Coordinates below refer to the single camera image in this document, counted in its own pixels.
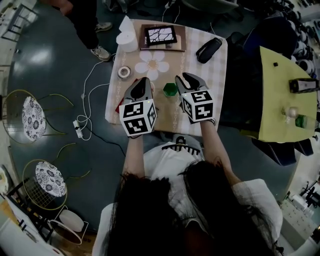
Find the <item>black and white marker cube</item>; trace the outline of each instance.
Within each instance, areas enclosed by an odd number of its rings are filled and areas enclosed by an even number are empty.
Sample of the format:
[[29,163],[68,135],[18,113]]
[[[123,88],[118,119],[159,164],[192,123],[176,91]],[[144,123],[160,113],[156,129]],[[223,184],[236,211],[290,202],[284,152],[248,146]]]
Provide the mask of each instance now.
[[214,118],[214,96],[211,90],[198,90],[180,96],[184,112],[193,122]]
[[119,114],[121,124],[128,136],[151,133],[157,118],[153,99],[121,105]]

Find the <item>black hair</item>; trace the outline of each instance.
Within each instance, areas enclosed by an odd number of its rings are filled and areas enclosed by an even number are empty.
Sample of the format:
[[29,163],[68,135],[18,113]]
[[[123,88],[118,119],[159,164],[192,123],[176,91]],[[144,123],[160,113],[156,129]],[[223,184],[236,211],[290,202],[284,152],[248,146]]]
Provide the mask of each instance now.
[[183,226],[169,205],[168,178],[125,174],[113,205],[108,256],[183,255]]
[[203,226],[214,237],[217,253],[275,255],[269,220],[253,203],[240,204],[219,161],[215,165],[194,162],[182,175],[191,202],[205,219]]

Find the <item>book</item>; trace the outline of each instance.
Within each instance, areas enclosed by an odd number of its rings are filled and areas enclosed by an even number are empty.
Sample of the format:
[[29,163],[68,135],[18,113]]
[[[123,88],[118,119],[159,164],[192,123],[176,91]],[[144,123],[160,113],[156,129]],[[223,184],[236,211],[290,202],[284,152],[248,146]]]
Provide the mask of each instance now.
[[146,28],[152,27],[163,27],[162,24],[143,24],[141,25],[140,37],[139,37],[139,48],[141,51],[143,50],[160,50],[160,51],[178,51],[184,52],[187,49],[187,42],[186,42],[186,27],[173,25],[173,29],[175,32],[176,40],[175,43],[169,44],[157,44],[148,46],[147,44],[147,37],[145,30]]

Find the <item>flower center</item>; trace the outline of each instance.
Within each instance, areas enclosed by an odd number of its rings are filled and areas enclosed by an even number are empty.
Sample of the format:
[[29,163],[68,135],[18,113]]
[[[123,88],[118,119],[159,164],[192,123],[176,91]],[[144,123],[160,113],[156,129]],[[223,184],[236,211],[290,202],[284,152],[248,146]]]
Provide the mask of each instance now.
[[150,70],[157,70],[158,69],[158,62],[156,60],[151,59],[147,63],[147,66]]

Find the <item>forearm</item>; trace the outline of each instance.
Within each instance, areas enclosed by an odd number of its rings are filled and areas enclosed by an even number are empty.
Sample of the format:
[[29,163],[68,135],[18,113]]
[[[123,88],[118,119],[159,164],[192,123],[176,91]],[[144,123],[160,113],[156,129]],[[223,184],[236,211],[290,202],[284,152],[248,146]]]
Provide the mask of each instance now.
[[134,174],[140,178],[145,176],[143,135],[129,138],[123,173]]
[[58,8],[63,7],[66,4],[66,2],[68,2],[68,0],[40,0],[40,1],[44,4],[55,6]]
[[220,161],[223,165],[225,175],[227,176],[231,185],[241,182],[232,171],[229,156],[214,124],[210,121],[202,121],[200,122],[200,126],[203,138],[205,160],[214,165]]

